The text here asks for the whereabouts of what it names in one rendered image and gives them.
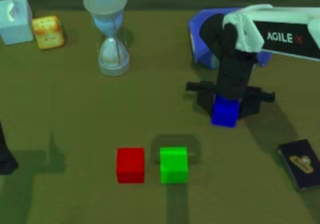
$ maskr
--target sand timer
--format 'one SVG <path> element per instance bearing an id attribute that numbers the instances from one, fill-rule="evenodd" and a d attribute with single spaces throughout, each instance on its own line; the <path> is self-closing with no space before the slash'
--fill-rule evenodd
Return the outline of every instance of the sand timer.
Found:
<path id="1" fill-rule="evenodd" d="M 129 54 L 118 39 L 127 0 L 83 0 L 96 28 L 105 35 L 99 51 L 100 70 L 108 76 L 120 76 L 129 69 Z"/>

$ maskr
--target hourglass base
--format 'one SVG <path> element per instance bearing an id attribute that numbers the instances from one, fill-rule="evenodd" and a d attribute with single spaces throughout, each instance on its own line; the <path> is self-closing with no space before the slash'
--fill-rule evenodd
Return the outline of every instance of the hourglass base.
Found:
<path id="1" fill-rule="evenodd" d="M 100 59 L 98 59 L 98 61 L 100 71 L 110 77 L 122 76 L 129 70 L 129 56 L 124 62 L 121 62 L 120 65 L 105 63 Z"/>

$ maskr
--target brown table surface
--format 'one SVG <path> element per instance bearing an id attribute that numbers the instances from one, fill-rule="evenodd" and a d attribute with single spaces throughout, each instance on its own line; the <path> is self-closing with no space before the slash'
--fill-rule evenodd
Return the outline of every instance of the brown table surface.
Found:
<path id="1" fill-rule="evenodd" d="M 127 12 L 131 67 L 119 78 L 98 69 L 101 38 L 86 12 L 37 15 L 51 14 L 64 24 L 65 47 L 0 46 L 0 118 L 20 162 L 0 178 L 6 224 L 320 223 L 320 192 L 297 193 L 275 154 L 304 138 L 320 151 L 318 63 L 274 55 L 251 84 L 275 91 L 277 102 L 235 129 L 213 127 L 184 92 L 187 81 L 217 74 L 192 65 L 193 12 Z M 160 185 L 151 146 L 191 139 L 202 160 L 188 186 Z M 124 146 L 145 148 L 144 185 L 116 182 L 115 151 Z"/>

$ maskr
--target white box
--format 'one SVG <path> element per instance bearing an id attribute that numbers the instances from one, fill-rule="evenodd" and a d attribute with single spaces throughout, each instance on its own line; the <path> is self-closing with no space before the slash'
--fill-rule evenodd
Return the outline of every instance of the white box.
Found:
<path id="1" fill-rule="evenodd" d="M 32 13 L 28 0 L 14 0 L 18 9 L 14 20 L 8 16 L 11 0 L 0 0 L 0 36 L 4 44 L 33 41 Z"/>

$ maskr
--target green cube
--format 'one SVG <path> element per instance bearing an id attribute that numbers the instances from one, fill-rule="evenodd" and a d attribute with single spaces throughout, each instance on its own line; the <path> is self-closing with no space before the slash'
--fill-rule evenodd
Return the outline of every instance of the green cube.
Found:
<path id="1" fill-rule="evenodd" d="M 160 181 L 162 184 L 188 181 L 188 150 L 183 147 L 160 148 Z"/>

